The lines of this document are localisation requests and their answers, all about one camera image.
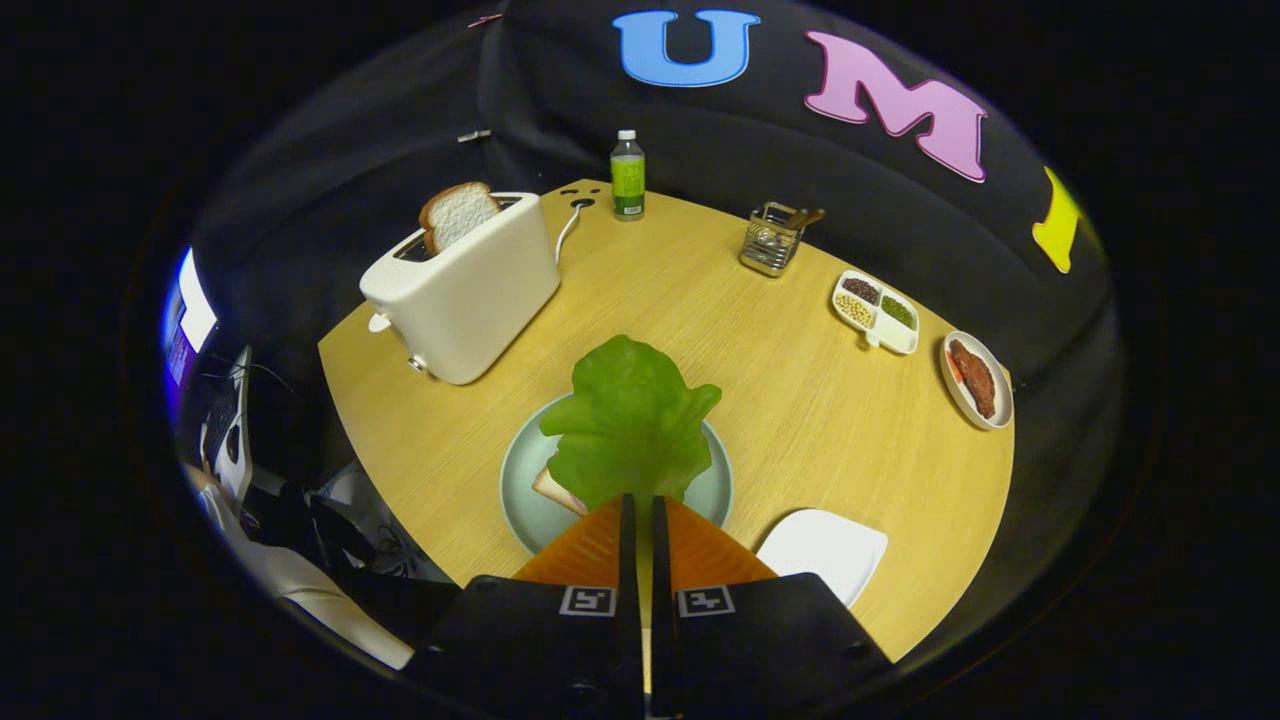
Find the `wooden table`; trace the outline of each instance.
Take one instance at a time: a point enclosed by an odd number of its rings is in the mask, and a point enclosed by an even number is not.
[[[691,387],[723,388],[708,420],[733,465],[733,538],[758,550],[804,507],[888,536],[852,612],[901,659],[973,580],[1009,493],[1012,424],[974,428],[943,386],[938,345],[954,328],[911,300],[919,350],[872,348],[831,307],[847,263],[801,245],[768,278],[737,260],[745,218],[650,192],[645,218],[621,223],[608,183],[566,188],[579,192],[543,197],[552,242],[570,200],[596,204],[564,242],[561,287],[476,382],[413,372],[393,333],[370,334],[367,302],[320,341],[338,414],[390,510],[457,583],[515,573],[529,552],[499,506],[503,454],[572,389],[582,355],[626,333],[669,355]]]

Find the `letter u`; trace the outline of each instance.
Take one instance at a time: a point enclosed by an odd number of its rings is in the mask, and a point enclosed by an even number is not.
[[[701,63],[673,63],[667,56],[671,10],[631,13],[613,20],[622,32],[622,69],[649,85],[707,87],[742,74],[750,55],[746,28],[760,22],[737,10],[699,10],[694,17],[712,26],[712,55]]]

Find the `lettuce leaf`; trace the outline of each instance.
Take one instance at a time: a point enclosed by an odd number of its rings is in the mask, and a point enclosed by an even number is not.
[[[712,465],[701,424],[719,398],[713,384],[690,389],[653,346],[616,336],[577,361],[573,395],[543,416],[543,434],[564,436],[547,466],[591,510],[623,492],[637,507],[658,495],[684,501]]]

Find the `computer monitor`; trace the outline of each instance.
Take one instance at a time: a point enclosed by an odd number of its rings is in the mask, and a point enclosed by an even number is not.
[[[169,421],[177,423],[183,393],[195,374],[196,359],[218,324],[218,316],[200,287],[195,252],[189,247],[169,290],[163,323],[165,400]]]

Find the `meat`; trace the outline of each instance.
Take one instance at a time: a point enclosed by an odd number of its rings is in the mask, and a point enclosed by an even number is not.
[[[996,414],[996,383],[991,379],[991,369],[977,355],[965,350],[959,340],[951,341],[951,356],[964,374],[964,384],[978,405],[978,414],[989,420]]]

